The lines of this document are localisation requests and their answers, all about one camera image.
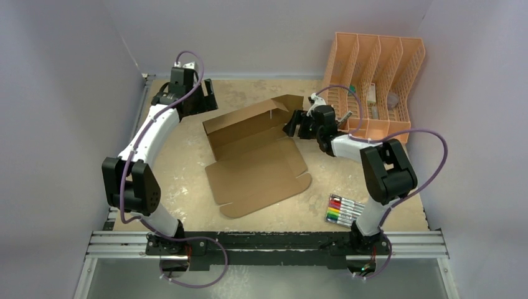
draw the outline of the tabletop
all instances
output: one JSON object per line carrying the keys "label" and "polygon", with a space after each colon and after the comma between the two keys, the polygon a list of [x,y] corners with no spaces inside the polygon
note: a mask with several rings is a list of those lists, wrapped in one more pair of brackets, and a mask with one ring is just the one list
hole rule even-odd
{"label": "tabletop", "polygon": [[[152,96],[167,80],[154,80],[141,123]],[[294,141],[303,155],[312,183],[304,192],[241,218],[222,215],[214,202],[205,167],[215,162],[202,122],[253,103],[284,94],[305,97],[321,88],[320,80],[213,80],[219,109],[184,118],[168,136],[153,172],[161,187],[161,202],[180,219],[185,230],[344,231],[345,227],[325,221],[330,194],[365,203],[368,192],[361,164],[333,158],[321,152],[315,140]],[[384,229],[426,231],[427,220],[419,194],[394,209]],[[139,222],[124,225],[119,217],[114,230],[143,231]]]}

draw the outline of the cardboard box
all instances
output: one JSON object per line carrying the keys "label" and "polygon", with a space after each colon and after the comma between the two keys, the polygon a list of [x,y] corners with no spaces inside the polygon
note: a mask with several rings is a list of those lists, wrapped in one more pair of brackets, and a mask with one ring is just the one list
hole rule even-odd
{"label": "cardboard box", "polygon": [[204,121],[217,162],[205,172],[220,212],[238,218],[306,190],[311,176],[282,132],[303,97],[283,95]]}

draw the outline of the box flap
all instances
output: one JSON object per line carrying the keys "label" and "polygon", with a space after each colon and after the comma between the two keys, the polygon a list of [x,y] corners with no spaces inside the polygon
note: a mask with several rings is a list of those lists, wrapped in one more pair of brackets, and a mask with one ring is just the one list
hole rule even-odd
{"label": "box flap", "polygon": [[285,136],[276,130],[261,140],[257,135],[284,126],[296,109],[303,108],[304,97],[282,95],[204,121],[204,130],[216,161],[243,153]]}
{"label": "box flap", "polygon": [[253,116],[262,114],[264,112],[268,112],[273,109],[280,109],[285,112],[288,111],[286,106],[284,106],[284,104],[281,102],[274,101],[272,99],[265,100],[265,101],[253,104],[251,106],[235,110],[228,114],[220,115],[218,117],[204,121],[205,133],[209,135],[222,128],[225,128],[230,125],[234,125],[236,123],[240,123],[241,121],[247,120]]}
{"label": "box flap", "polygon": [[205,168],[214,200],[228,204],[220,211],[229,217],[242,217],[303,192],[311,183],[311,176],[302,174],[306,170],[299,149],[289,138]]}

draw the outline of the organizer compartment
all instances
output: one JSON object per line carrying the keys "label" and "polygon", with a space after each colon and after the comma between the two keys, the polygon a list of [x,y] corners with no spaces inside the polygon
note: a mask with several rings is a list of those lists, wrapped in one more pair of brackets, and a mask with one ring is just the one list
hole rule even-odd
{"label": "organizer compartment", "polygon": [[[421,39],[352,34],[337,32],[332,43],[323,87],[328,85],[353,85],[363,110],[363,122],[354,136],[373,140],[396,131],[410,128],[407,97],[425,57]],[[376,103],[368,103],[370,83],[376,86]],[[387,95],[394,92],[398,104],[387,108]],[[352,116],[341,130],[349,131],[359,125],[359,106],[353,95],[342,88],[330,88],[321,94],[342,117],[348,111]],[[378,111],[378,119],[372,114]],[[397,137],[402,143],[408,134]]]}

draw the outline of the marker set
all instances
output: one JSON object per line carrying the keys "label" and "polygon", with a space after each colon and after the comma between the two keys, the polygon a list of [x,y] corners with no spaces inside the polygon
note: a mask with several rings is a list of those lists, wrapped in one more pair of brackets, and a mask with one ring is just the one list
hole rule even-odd
{"label": "marker set", "polygon": [[326,210],[326,221],[350,227],[363,212],[365,205],[338,195],[331,194]]}

